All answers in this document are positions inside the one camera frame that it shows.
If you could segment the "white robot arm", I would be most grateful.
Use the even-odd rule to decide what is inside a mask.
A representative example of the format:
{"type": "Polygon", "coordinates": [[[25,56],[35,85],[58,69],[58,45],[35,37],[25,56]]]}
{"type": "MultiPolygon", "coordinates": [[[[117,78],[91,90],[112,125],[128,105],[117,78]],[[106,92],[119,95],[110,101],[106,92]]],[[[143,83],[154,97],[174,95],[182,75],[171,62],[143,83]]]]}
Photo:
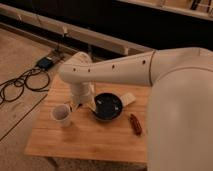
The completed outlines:
{"type": "Polygon", "coordinates": [[[148,171],[213,171],[213,50],[154,50],[94,63],[78,52],[59,68],[75,102],[91,82],[149,86],[148,171]]]}

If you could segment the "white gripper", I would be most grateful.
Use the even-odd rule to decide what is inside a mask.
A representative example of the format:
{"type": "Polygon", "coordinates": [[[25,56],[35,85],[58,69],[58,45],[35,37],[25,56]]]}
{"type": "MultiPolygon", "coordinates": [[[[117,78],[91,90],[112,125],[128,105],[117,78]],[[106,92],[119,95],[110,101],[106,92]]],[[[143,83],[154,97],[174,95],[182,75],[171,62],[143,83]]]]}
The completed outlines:
{"type": "Polygon", "coordinates": [[[94,99],[94,84],[91,82],[71,84],[70,89],[74,104],[85,104],[94,99]]]}

